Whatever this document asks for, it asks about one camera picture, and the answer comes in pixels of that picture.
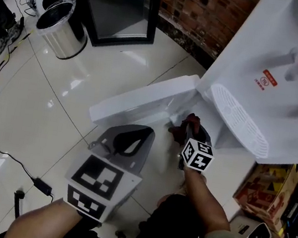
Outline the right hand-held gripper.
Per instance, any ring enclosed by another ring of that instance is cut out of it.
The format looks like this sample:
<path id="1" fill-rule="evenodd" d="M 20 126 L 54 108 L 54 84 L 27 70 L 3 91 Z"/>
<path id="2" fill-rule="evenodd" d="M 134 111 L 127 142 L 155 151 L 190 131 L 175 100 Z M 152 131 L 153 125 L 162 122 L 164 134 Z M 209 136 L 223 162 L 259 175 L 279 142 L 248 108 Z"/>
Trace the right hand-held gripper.
<path id="1" fill-rule="evenodd" d="M 181 152 L 181 164 L 196 171 L 206 171 L 213 161 L 213 150 L 210 135 L 203 126 L 199 126 L 194 139 L 194 124 L 188 123 L 186 127 L 187 143 Z"/>

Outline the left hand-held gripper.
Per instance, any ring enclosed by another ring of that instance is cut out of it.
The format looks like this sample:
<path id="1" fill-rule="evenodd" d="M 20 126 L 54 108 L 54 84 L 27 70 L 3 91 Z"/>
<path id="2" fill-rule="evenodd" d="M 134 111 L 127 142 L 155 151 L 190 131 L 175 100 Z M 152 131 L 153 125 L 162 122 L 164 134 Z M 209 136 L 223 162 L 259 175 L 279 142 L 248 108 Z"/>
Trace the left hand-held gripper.
<path id="1" fill-rule="evenodd" d="M 93 220 L 106 221 L 141 184 L 154 139 L 154 130 L 144 125 L 107 129 L 66 172 L 64 201 Z"/>

